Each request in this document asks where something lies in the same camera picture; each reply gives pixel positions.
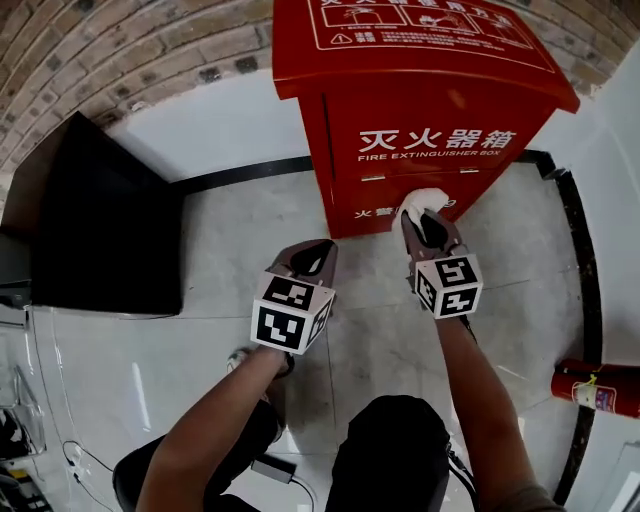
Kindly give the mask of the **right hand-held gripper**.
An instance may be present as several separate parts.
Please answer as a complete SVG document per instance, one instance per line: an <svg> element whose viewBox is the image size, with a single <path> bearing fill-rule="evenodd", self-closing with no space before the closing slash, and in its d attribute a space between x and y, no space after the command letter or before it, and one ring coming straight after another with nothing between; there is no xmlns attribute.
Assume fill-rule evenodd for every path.
<svg viewBox="0 0 640 512"><path fill-rule="evenodd" d="M434 319L459 317L474 313L483 289L483 278L475 254L470 253L457 227L431 212L434 224L430 242L438 250L427 258L427 250L419 227L407 210L400 225L409 256L409 285L421 306Z"/></svg>

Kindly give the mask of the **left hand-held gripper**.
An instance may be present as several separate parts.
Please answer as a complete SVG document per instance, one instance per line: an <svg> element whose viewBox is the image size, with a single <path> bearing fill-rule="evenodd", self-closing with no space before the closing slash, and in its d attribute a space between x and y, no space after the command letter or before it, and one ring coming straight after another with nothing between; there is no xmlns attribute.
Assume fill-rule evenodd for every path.
<svg viewBox="0 0 640 512"><path fill-rule="evenodd" d="M323 332L335 299L338 246L314 239L286 247L259 279L250 340L293 355L304 354ZM317 274L299 276L294 274Z"/></svg>

